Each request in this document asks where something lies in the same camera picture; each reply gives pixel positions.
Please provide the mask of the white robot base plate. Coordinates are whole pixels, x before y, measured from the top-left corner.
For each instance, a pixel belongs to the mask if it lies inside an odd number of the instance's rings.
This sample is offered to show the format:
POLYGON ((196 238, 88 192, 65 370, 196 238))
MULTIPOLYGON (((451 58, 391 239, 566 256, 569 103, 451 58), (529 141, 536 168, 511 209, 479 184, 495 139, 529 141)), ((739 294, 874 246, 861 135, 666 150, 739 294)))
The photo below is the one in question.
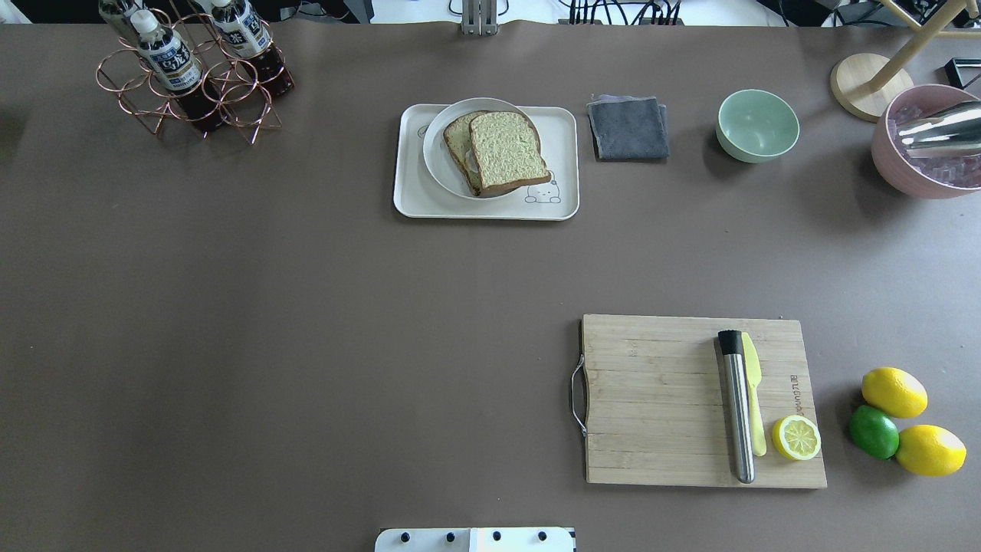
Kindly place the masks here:
POLYGON ((576 551, 567 527, 389 528, 379 532, 375 551, 576 551))

